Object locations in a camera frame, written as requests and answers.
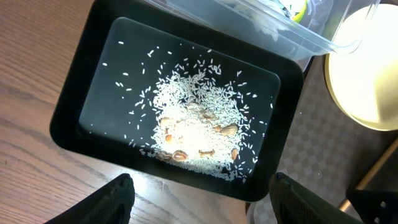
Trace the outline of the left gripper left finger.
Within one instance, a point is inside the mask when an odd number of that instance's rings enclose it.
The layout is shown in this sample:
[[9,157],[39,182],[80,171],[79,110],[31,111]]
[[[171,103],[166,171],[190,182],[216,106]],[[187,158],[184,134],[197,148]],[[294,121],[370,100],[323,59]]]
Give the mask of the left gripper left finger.
[[46,224],[127,224],[134,201],[133,179],[124,173]]

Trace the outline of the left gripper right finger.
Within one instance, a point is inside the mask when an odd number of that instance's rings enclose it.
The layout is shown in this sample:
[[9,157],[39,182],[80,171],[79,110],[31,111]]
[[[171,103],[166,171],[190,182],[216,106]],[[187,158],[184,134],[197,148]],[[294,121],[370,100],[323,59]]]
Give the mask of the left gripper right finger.
[[281,172],[271,177],[269,196],[278,224],[360,223]]

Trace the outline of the wooden chopstick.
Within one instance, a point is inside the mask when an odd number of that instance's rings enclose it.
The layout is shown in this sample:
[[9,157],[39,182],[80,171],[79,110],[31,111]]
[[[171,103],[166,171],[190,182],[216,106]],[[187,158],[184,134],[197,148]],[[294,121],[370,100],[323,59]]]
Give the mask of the wooden chopstick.
[[356,182],[355,190],[397,192],[397,139]]

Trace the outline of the rice and nuts food waste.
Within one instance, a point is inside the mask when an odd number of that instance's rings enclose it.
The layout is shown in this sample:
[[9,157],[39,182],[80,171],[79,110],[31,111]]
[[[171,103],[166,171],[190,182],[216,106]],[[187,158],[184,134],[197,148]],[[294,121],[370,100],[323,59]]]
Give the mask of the rice and nuts food waste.
[[109,40],[80,115],[104,142],[219,179],[246,181],[258,160],[279,79],[182,40]]

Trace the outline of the yellow round plate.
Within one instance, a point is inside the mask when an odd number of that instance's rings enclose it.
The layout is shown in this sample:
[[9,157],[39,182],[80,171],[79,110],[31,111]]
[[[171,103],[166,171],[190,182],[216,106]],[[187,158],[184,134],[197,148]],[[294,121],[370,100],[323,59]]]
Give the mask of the yellow round plate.
[[397,129],[397,6],[380,4],[359,46],[325,58],[325,81],[337,107],[378,131]]

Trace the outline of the white tissue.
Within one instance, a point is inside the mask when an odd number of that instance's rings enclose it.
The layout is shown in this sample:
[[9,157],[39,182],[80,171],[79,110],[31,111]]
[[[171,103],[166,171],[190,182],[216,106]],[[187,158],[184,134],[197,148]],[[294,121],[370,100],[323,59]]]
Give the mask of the white tissue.
[[[244,13],[245,15],[251,17],[253,19],[254,27],[263,32],[265,35],[270,35],[274,42],[278,41],[279,31],[287,30],[284,26],[278,25],[275,22],[272,22],[271,19],[268,19],[263,13],[251,12],[250,8],[248,8],[245,4],[242,4],[239,1],[224,1],[226,4],[233,5],[234,9]],[[287,17],[285,13],[280,8],[280,4],[277,0],[259,0],[259,3],[267,6],[279,14]]]

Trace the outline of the green yellow snack wrapper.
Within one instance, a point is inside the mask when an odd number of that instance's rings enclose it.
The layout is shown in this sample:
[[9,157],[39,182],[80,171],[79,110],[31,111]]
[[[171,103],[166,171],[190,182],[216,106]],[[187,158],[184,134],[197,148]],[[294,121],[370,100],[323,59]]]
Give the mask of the green yellow snack wrapper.
[[277,0],[277,2],[280,4],[280,8],[282,11],[285,13],[285,15],[299,23],[309,6],[309,0]]

